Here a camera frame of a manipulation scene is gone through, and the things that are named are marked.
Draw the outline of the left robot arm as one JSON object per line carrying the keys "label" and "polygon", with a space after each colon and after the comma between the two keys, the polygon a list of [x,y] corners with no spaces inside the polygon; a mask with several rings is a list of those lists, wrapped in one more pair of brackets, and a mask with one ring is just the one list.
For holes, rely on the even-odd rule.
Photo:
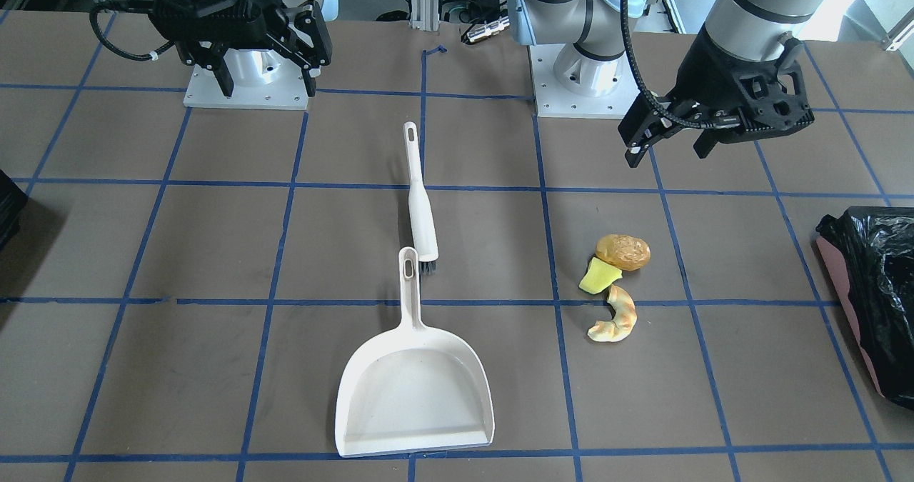
{"label": "left robot arm", "polygon": [[618,130],[626,161],[637,167],[648,150],[683,129],[700,131],[694,151],[719,144],[797,133],[814,122],[796,32],[825,0],[715,0],[665,96],[646,87],[636,61],[629,6],[620,0],[621,41],[638,95]]}

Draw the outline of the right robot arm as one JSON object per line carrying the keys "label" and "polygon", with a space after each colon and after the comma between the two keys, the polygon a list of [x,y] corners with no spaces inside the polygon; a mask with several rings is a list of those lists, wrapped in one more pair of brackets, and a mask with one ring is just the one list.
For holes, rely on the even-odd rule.
{"label": "right robot arm", "polygon": [[151,0],[149,17],[216,104],[303,108],[332,62],[338,10],[339,0]]}

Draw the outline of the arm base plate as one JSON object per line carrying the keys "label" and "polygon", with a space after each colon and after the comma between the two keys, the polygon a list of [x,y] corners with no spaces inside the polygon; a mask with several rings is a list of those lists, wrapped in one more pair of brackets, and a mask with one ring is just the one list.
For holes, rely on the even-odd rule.
{"label": "arm base plate", "polygon": [[196,66],[183,104],[223,110],[306,111],[309,96],[301,69],[275,51],[229,49],[224,57],[234,88],[225,96],[214,72]]}
{"label": "arm base plate", "polygon": [[536,114],[621,120],[640,94],[626,55],[588,58],[572,44],[529,46]]}

